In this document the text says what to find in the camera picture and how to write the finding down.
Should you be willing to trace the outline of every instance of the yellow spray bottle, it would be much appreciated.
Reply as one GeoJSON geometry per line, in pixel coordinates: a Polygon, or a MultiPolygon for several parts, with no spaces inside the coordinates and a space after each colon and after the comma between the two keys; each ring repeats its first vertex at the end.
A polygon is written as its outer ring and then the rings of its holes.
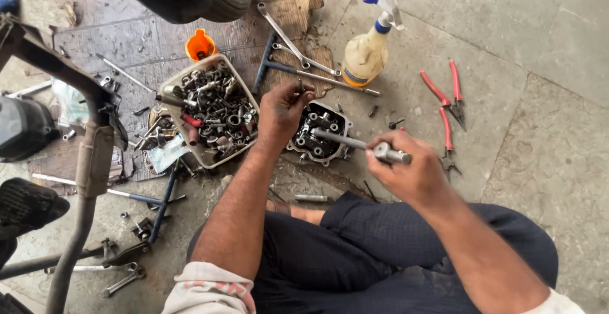
{"type": "Polygon", "coordinates": [[[354,87],[363,87],[372,81],[387,64],[385,45],[391,27],[403,30],[402,18],[396,0],[364,0],[377,4],[383,14],[367,34],[351,39],[345,48],[345,59],[341,64],[342,77],[354,87]]]}

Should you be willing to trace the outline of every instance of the navy pants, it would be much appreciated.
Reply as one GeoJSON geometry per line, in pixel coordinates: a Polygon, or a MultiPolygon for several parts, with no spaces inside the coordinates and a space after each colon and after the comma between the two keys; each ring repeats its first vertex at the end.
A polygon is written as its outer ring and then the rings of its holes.
{"type": "MultiPolygon", "coordinates": [[[[556,286],[557,251],[539,226],[505,207],[470,206],[548,286],[556,286]]],[[[260,314],[479,313],[438,236],[413,208],[376,204],[351,192],[319,226],[266,213],[252,296],[260,314]]]]}

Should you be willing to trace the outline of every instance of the foot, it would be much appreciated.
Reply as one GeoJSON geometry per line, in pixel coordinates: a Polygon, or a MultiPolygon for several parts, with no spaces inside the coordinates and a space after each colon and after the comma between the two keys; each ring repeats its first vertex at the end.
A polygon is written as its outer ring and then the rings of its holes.
{"type": "Polygon", "coordinates": [[[322,217],[324,216],[324,213],[326,212],[325,210],[300,208],[297,206],[289,205],[283,201],[273,200],[267,200],[266,210],[270,212],[285,214],[285,212],[281,211],[281,208],[284,206],[288,208],[287,212],[289,213],[288,215],[290,215],[291,217],[304,220],[308,223],[312,223],[313,225],[319,225],[322,222],[322,217]]]}

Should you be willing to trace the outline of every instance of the person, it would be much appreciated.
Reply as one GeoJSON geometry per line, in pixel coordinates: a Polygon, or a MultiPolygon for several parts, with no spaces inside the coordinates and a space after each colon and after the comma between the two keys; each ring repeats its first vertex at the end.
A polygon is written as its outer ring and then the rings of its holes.
{"type": "Polygon", "coordinates": [[[327,211],[267,200],[273,166],[314,99],[284,83],[263,96],[259,138],[175,277],[164,314],[582,313],[553,288],[558,255],[522,214],[467,204],[434,148],[403,130],[381,141],[412,155],[368,170],[400,203],[347,192],[327,211]]]}

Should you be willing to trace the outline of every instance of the red-handled pliers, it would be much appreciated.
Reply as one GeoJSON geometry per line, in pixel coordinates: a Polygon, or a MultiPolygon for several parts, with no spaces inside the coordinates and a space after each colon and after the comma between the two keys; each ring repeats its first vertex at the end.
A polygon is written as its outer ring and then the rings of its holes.
{"type": "Polygon", "coordinates": [[[444,157],[442,157],[442,168],[446,173],[446,177],[448,180],[451,180],[450,170],[451,168],[457,171],[461,176],[463,174],[455,165],[451,153],[454,151],[455,147],[453,146],[453,138],[451,134],[451,124],[448,122],[448,117],[446,116],[446,112],[444,111],[444,107],[440,107],[440,116],[442,117],[442,123],[444,124],[444,157]]]}
{"type": "Polygon", "coordinates": [[[465,116],[463,115],[463,95],[461,95],[459,73],[457,72],[457,66],[455,65],[454,61],[450,61],[449,65],[451,67],[451,73],[453,74],[453,94],[455,99],[454,104],[452,104],[451,101],[448,100],[446,95],[444,95],[444,93],[442,93],[442,91],[438,87],[436,87],[433,82],[431,82],[429,77],[427,77],[425,71],[421,71],[421,78],[423,82],[425,82],[427,87],[431,90],[431,92],[433,92],[433,94],[435,94],[437,98],[442,101],[442,108],[448,110],[448,112],[451,112],[451,114],[457,120],[457,123],[459,123],[463,130],[466,131],[465,116]]]}

